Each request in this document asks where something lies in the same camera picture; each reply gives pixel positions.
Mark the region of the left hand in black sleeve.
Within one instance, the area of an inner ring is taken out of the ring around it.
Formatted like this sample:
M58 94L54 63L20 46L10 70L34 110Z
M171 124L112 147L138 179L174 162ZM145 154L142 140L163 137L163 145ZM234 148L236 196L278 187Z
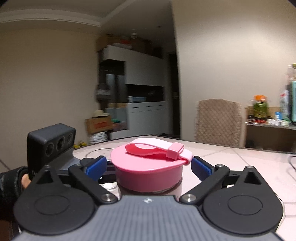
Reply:
M15 202L30 183L27 167L18 167L1 173L1 220L10 221L13 219Z

